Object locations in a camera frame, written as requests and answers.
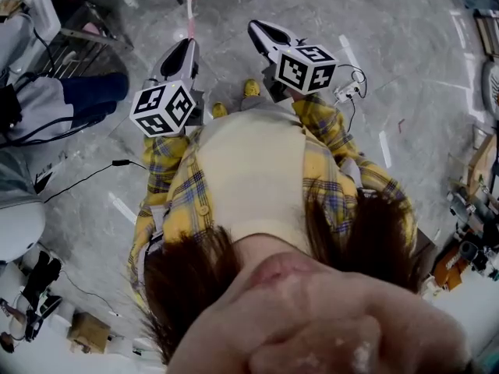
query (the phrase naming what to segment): gray floor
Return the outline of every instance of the gray floor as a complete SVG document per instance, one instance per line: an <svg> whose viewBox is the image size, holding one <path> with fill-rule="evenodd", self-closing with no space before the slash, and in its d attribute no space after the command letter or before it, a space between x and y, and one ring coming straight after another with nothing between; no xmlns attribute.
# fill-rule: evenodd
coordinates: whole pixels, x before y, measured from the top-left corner
<svg viewBox="0 0 499 374"><path fill-rule="evenodd" d="M69 141L69 159L45 196L113 159L140 159L142 133L127 118L131 97L185 33L186 7L175 0L136 0L136 7L123 0L95 2L113 11L114 24L135 46L122 55L132 89L115 114ZM448 154L469 154L472 124L486 117L479 86L482 48L460 0L197 0L195 13L202 52L197 86L208 104L221 99L236 106L243 80L261 79L266 62L246 33L250 19L287 26L343 63L360 65L369 92L356 103L352 133L366 155L384 166L379 134L386 132L389 172L412 198L419 227L431 238L441 229L437 243L445 241L455 222L445 199ZM333 82L340 86L349 77L349 70L340 69ZM352 107L339 107L349 118ZM112 201L118 198L136 213L146 179L137 167L112 168L52 200L43 236L65 260L72 280L104 296L123 317L108 315L101 300L82 295L64 276L55 290L129 337L142 334L125 277L133 225Z"/></svg>

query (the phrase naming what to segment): blue fabric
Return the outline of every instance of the blue fabric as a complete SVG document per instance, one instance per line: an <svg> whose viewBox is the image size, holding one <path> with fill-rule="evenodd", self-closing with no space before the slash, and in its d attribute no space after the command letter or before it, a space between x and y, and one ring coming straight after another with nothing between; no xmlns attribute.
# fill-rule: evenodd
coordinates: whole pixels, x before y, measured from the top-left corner
<svg viewBox="0 0 499 374"><path fill-rule="evenodd" d="M117 101L125 99L128 77L123 73L110 73L105 76L61 79L64 101L72 104L76 118L71 129L96 124L116 110Z"/></svg>

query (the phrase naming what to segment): nose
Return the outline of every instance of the nose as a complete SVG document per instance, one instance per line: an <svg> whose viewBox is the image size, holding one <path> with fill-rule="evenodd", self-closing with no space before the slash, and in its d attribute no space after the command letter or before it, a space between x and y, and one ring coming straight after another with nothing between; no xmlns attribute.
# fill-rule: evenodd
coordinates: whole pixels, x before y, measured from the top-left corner
<svg viewBox="0 0 499 374"><path fill-rule="evenodd" d="M377 366L381 329L371 316L317 320L289 339L258 348L252 374L364 374Z"/></svg>

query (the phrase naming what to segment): shoe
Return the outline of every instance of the shoe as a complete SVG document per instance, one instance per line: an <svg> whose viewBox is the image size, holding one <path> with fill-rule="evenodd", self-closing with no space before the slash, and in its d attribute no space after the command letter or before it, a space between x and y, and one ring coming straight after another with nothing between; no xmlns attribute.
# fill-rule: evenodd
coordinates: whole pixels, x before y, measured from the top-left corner
<svg viewBox="0 0 499 374"><path fill-rule="evenodd" d="M255 79L248 79L244 83L244 98L260 96L260 85Z"/></svg>
<svg viewBox="0 0 499 374"><path fill-rule="evenodd" d="M228 115L227 108L223 105L223 103L217 102L213 104L212 114L213 114L213 119L227 116Z"/></svg>

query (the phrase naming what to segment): power strip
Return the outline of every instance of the power strip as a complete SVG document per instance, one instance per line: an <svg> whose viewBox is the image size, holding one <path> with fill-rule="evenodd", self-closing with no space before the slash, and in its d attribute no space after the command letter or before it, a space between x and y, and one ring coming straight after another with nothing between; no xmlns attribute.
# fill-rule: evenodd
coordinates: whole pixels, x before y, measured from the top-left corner
<svg viewBox="0 0 499 374"><path fill-rule="evenodd" d="M353 80L347 86L342 89L338 88L334 91L334 96L341 103L345 103L350 100L353 96L355 96L358 92L360 92L359 82Z"/></svg>

